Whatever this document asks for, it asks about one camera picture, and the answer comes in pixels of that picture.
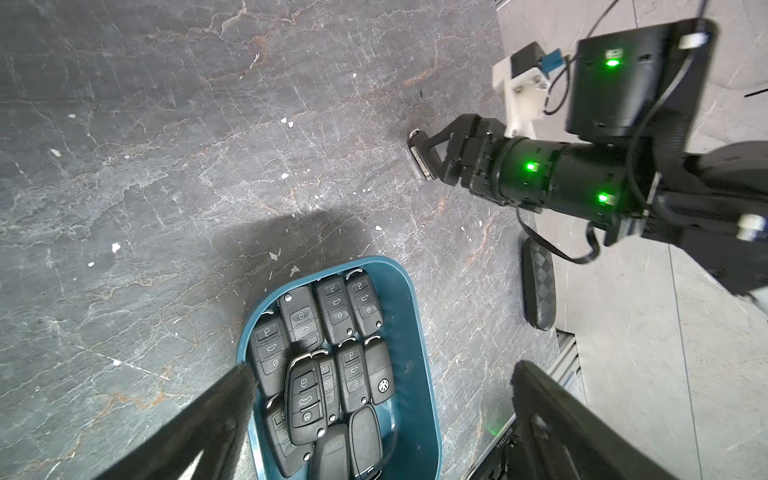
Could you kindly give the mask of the teal storage tray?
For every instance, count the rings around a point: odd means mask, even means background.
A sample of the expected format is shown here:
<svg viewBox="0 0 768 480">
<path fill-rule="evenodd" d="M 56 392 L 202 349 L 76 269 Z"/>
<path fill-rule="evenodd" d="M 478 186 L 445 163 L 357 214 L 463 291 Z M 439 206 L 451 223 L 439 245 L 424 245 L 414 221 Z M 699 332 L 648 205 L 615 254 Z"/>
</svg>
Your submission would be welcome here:
<svg viewBox="0 0 768 480">
<path fill-rule="evenodd" d="M 366 271 L 381 298 L 383 337 L 393 350 L 395 392 L 376 408 L 383 434 L 384 479 L 438 479 L 442 466 L 441 432 L 429 358 L 416 291 L 411 277 L 395 260 L 370 256 L 291 280 L 262 295 L 240 336 L 235 361 L 247 360 L 249 336 L 265 312 L 289 290 L 333 274 Z"/>
</svg>

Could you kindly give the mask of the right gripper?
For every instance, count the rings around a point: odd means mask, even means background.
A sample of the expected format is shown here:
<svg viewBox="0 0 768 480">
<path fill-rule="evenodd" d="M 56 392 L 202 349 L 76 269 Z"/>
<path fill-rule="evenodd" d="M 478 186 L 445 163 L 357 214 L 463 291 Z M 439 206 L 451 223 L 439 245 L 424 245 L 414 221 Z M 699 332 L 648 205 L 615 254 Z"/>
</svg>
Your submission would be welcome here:
<svg viewBox="0 0 768 480">
<path fill-rule="evenodd" d="M 505 129 L 496 118 L 463 114 L 423 140 L 419 151 L 430 156 L 434 148 L 447 143 L 442 182 L 449 186 L 460 184 L 471 194 L 489 201 L 501 201 L 492 176 L 496 159 L 508 142 Z"/>
</svg>

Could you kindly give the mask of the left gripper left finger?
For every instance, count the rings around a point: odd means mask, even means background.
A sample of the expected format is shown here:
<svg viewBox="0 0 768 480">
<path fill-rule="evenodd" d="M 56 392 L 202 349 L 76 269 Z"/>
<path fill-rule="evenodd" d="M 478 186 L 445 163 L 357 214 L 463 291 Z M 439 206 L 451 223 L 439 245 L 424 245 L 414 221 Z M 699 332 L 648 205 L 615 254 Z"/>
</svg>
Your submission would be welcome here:
<svg viewBox="0 0 768 480">
<path fill-rule="evenodd" d="M 231 479 L 257 393 L 251 367 L 241 363 L 191 402 L 100 479 Z"/>
</svg>

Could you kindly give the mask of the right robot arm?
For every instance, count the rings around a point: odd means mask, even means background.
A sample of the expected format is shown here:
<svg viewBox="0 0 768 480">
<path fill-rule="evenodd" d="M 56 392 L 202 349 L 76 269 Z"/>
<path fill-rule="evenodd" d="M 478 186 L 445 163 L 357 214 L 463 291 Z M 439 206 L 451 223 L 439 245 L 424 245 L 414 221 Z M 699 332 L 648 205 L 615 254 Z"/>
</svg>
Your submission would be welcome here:
<svg viewBox="0 0 768 480">
<path fill-rule="evenodd" d="M 531 44 L 494 66 L 504 120 L 463 114 L 435 135 L 412 131 L 409 150 L 427 179 L 584 220 L 590 250 L 580 264 L 637 235 L 678 247 L 730 294 L 765 308 L 767 145 L 686 149 L 718 34 L 697 16 L 581 40 L 564 64 L 569 142 L 533 132 L 552 82 L 548 56 Z"/>
</svg>

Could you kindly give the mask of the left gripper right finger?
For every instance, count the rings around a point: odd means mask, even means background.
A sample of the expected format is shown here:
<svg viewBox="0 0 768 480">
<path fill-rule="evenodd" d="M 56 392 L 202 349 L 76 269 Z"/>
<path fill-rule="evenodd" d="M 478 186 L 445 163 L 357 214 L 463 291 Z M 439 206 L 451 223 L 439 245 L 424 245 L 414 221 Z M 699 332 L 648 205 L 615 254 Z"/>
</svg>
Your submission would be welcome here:
<svg viewBox="0 0 768 480">
<path fill-rule="evenodd" d="M 672 479 L 531 361 L 512 380 L 525 479 Z"/>
</svg>

